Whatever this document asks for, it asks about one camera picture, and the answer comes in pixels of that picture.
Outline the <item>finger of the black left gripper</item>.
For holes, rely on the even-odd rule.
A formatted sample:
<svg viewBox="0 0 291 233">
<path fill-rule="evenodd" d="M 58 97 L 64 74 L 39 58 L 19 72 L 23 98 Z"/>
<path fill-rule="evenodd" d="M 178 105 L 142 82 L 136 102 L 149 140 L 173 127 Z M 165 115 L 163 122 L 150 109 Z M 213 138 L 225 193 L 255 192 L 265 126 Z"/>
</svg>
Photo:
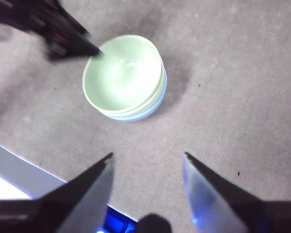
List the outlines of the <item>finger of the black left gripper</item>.
<svg viewBox="0 0 291 233">
<path fill-rule="evenodd" d="M 102 51 L 87 39 L 81 37 L 76 40 L 66 40 L 54 36 L 48 40 L 48 59 L 64 60 L 75 57 L 100 56 Z"/>
<path fill-rule="evenodd" d="M 42 36 L 59 31 L 68 30 L 81 35 L 89 32 L 61 5 L 59 0 L 43 0 L 43 21 L 45 26 L 42 29 Z"/>
</svg>

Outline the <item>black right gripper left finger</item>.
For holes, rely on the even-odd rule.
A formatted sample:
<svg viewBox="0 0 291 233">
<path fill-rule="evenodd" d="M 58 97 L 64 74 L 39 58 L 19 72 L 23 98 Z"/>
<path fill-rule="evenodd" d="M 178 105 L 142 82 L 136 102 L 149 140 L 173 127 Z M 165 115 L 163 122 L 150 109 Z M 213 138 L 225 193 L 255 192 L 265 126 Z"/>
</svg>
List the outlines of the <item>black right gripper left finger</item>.
<svg viewBox="0 0 291 233">
<path fill-rule="evenodd" d="M 111 152 L 38 199 L 0 200 L 0 233 L 94 233 L 104 223 L 113 179 Z"/>
</svg>

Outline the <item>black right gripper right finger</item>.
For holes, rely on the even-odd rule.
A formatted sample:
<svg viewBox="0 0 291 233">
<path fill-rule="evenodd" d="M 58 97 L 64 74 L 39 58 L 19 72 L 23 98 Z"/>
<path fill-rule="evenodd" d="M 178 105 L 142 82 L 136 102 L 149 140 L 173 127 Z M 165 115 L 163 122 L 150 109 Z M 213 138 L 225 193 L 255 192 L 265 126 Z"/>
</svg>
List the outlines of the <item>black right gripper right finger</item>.
<svg viewBox="0 0 291 233">
<path fill-rule="evenodd" d="M 262 200 L 185 152 L 182 174 L 199 233 L 291 233 L 291 201 Z"/>
</svg>

